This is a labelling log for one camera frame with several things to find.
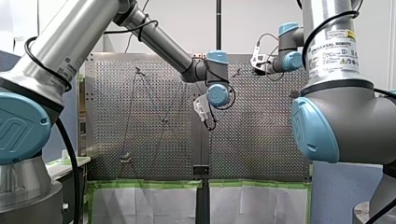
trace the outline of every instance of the black cable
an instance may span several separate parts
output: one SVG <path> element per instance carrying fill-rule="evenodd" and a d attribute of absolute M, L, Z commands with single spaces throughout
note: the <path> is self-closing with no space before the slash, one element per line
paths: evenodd
<path fill-rule="evenodd" d="M 30 44 L 37 39 L 37 36 L 31 37 L 28 40 L 26 40 L 24 44 L 24 48 L 26 51 L 26 54 L 32 59 L 34 63 L 36 63 L 39 67 L 44 69 L 46 72 L 50 73 L 51 75 L 55 76 L 58 78 L 65 86 L 66 90 L 65 91 L 71 91 L 72 90 L 72 85 L 70 82 L 64 78 L 63 76 L 59 75 L 57 72 L 53 71 L 52 69 L 48 68 L 46 65 L 44 65 L 40 60 L 37 59 L 35 55 L 33 55 L 32 51 L 30 51 Z"/>
<path fill-rule="evenodd" d="M 216 120 L 215 114 L 213 113 L 212 106 L 210 105 L 210 103 L 208 103 L 208 104 L 209 104 L 210 115 L 212 116 L 212 119 L 213 119 L 213 127 L 209 127 L 209 125 L 207 125 L 207 123 L 206 123 L 206 120 L 204 121 L 204 125 L 208 131 L 212 132 L 218 126 L 218 121 Z"/>
<path fill-rule="evenodd" d="M 149 3 L 149 0 L 147 0 L 146 4 L 143 6 L 143 10 L 142 10 L 143 12 L 145 11 L 148 3 Z M 132 36 L 134 36 L 134 34 L 131 33 L 131 35 L 129 35 L 128 44 L 126 45 L 126 48 L 125 48 L 125 51 L 124 51 L 125 53 L 128 52 L 129 46 L 131 46 Z"/>
<path fill-rule="evenodd" d="M 359 6 L 358 6 L 358 9 L 356 9 L 357 11 L 361 11 L 361 6 L 363 6 L 363 0 L 361 0 L 361 3 L 359 4 Z"/>
<path fill-rule="evenodd" d="M 148 17 L 149 17 L 149 14 L 146 14 L 146 15 L 145 15 L 145 18 L 142 20 L 142 24 L 141 24 L 141 25 L 143 25 L 144 23 L 146 23 L 146 20 L 147 20 Z M 139 42 L 142 42 L 143 27 L 139 29 L 139 34 L 137 35 L 137 40 L 138 40 Z"/>
<path fill-rule="evenodd" d="M 146 10 L 146 7 L 148 6 L 149 0 L 146 1 L 145 5 L 143 6 L 143 12 Z"/>
<path fill-rule="evenodd" d="M 152 24 L 152 23 L 155 23 L 156 26 L 158 26 L 158 24 L 159 24 L 158 21 L 156 21 L 156 20 L 148 21 L 148 22 L 145 22 L 144 24 L 136 26 L 134 29 L 123 30 L 123 31 L 106 31 L 106 32 L 104 32 L 104 35 L 126 34 L 129 32 L 133 32 L 133 31 L 139 30 L 141 28 L 144 28 L 145 26 Z"/>
<path fill-rule="evenodd" d="M 62 123 L 61 119 L 56 120 L 56 125 L 58 126 L 59 132 L 61 133 L 62 139 L 64 140 L 64 144 L 66 145 L 67 153 L 69 154 L 70 161 L 72 163 L 72 171 L 73 171 L 73 181 L 74 181 L 74 192 L 75 192 L 75 210 L 74 210 L 74 219 L 73 223 L 79 223 L 80 216 L 80 183 L 79 183 L 79 174 L 78 174 L 78 163 L 75 151 L 73 149 L 73 145 L 70 142 L 70 138 L 67 134 L 66 128 Z"/>
<path fill-rule="evenodd" d="M 131 35 L 129 36 L 128 44 L 126 45 L 126 48 L 125 48 L 124 53 L 127 53 L 127 52 L 128 52 L 128 49 L 129 49 L 129 46 L 131 46 L 132 36 L 134 36 L 134 34 L 131 34 Z"/>
<path fill-rule="evenodd" d="M 303 9 L 303 4 L 301 3 L 301 0 L 297 0 L 297 4 L 300 9 Z"/>
<path fill-rule="evenodd" d="M 256 44 L 257 47 L 260 46 L 260 42 L 262 42 L 262 38 L 267 36 L 267 35 L 271 36 L 274 40 L 279 41 L 279 39 L 276 36 L 274 36 L 273 34 L 265 33 L 265 34 L 261 35 L 259 40 L 257 41 L 257 44 Z"/>
<path fill-rule="evenodd" d="M 375 92 L 387 95 L 388 97 L 394 98 L 396 99 L 396 94 L 390 91 L 384 91 L 384 90 L 380 90 L 380 89 L 374 89 Z"/>
<path fill-rule="evenodd" d="M 308 38 L 305 40 L 305 43 L 304 43 L 303 55 L 302 55 L 302 57 L 303 57 L 303 65 L 304 65 L 304 68 L 305 68 L 305 69 L 306 69 L 305 56 L 306 56 L 306 53 L 308 52 L 308 48 L 309 48 L 309 46 L 311 45 L 311 42 L 312 42 L 312 41 L 314 40 L 314 38 L 315 38 L 315 36 L 316 36 L 327 24 L 329 24 L 329 22 L 334 21 L 334 20 L 336 20 L 336 19 L 338 19 L 338 18 L 341 18 L 341 17 L 348 16 L 348 15 L 352 15 L 353 18 L 355 19 L 355 18 L 357 18 L 357 17 L 360 15 L 360 13 L 359 13 L 359 11 L 354 11 L 354 10 L 352 10 L 352 11 L 345 11 L 345 12 L 342 12 L 342 13 L 337 14 L 337 15 L 335 15 L 335 16 L 332 16 L 332 17 L 326 19 L 323 23 L 321 23 L 321 24 L 320 24 L 317 28 L 315 28 L 315 29 L 312 31 L 312 33 L 308 36 Z"/>

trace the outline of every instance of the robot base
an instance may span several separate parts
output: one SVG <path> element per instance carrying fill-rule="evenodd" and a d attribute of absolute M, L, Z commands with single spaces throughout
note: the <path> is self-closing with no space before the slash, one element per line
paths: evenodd
<path fill-rule="evenodd" d="M 62 224 L 63 204 L 62 184 L 54 182 L 46 196 L 0 208 L 0 223 Z"/>

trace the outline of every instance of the white wall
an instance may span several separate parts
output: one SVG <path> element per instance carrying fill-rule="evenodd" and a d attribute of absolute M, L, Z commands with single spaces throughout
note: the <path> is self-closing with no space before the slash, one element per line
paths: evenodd
<path fill-rule="evenodd" d="M 145 0 L 138 0 L 143 6 Z M 390 88 L 390 32 L 392 0 L 365 1 L 355 20 L 361 73 L 378 88 Z M 208 52 L 216 44 L 215 0 L 150 0 L 146 9 L 154 20 L 187 52 Z M 277 34 L 279 25 L 297 21 L 302 13 L 294 0 L 224 0 L 223 49 L 231 54 L 250 54 L 263 33 Z M 121 29 L 111 24 L 109 30 Z M 105 36 L 105 51 L 124 52 L 129 35 Z M 262 41 L 262 52 L 276 46 L 270 38 Z M 128 52 L 152 52 L 135 37 Z"/>

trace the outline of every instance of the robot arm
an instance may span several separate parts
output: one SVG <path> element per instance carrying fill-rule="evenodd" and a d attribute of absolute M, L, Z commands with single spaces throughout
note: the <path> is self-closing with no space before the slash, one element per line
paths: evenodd
<path fill-rule="evenodd" d="M 260 54 L 262 37 L 257 42 L 250 60 L 257 75 L 291 72 L 303 65 L 297 48 L 304 45 L 304 28 L 299 28 L 296 22 L 288 22 L 279 27 L 278 34 L 277 56 Z"/>
<path fill-rule="evenodd" d="M 305 41 L 314 38 L 305 43 L 309 81 L 292 105 L 294 138 L 313 161 L 390 164 L 396 160 L 396 104 L 375 97 L 373 83 L 361 75 L 352 8 L 350 0 L 304 0 Z"/>
<path fill-rule="evenodd" d="M 0 150 L 0 165 L 32 158 L 46 144 L 50 126 L 64 109 L 62 95 L 112 21 L 134 29 L 149 22 L 150 18 L 138 8 L 135 0 L 69 0 L 32 45 L 30 51 L 38 62 L 25 55 L 10 72 L 0 74 L 3 90 L 0 101 L 19 107 L 25 105 L 23 110 L 15 112 L 17 107 L 0 104 L 0 114 L 4 112 L 2 116 L 7 115 L 8 120 L 2 122 L 5 117 L 0 119 L 0 149 L 3 149 Z M 184 81 L 206 81 L 210 104 L 223 106 L 229 103 L 228 56 L 225 52 L 212 51 L 204 62 L 195 61 L 154 23 L 134 31 L 134 34 L 175 67 Z M 30 114 L 36 115 L 33 122 Z M 25 129 L 12 128 L 15 122 Z"/>
<path fill-rule="evenodd" d="M 140 10 L 136 2 L 132 2 L 126 13 L 118 14 L 114 19 L 118 26 L 130 30 L 150 21 L 149 15 Z M 206 97 L 211 105 L 219 107 L 230 102 L 228 56 L 225 52 L 210 51 L 204 62 L 197 61 L 154 23 L 133 33 L 139 41 L 171 64 L 181 74 L 183 81 L 189 83 L 206 81 L 208 85 Z"/>

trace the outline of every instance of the gray cylinder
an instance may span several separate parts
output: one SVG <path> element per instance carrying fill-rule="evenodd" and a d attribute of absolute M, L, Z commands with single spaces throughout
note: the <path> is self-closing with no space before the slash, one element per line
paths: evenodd
<path fill-rule="evenodd" d="M 303 4 L 305 40 L 326 19 L 352 10 L 348 0 L 304 0 Z M 308 86 L 332 80 L 365 79 L 359 70 L 352 16 L 336 19 L 320 31 L 311 42 L 305 60 Z"/>

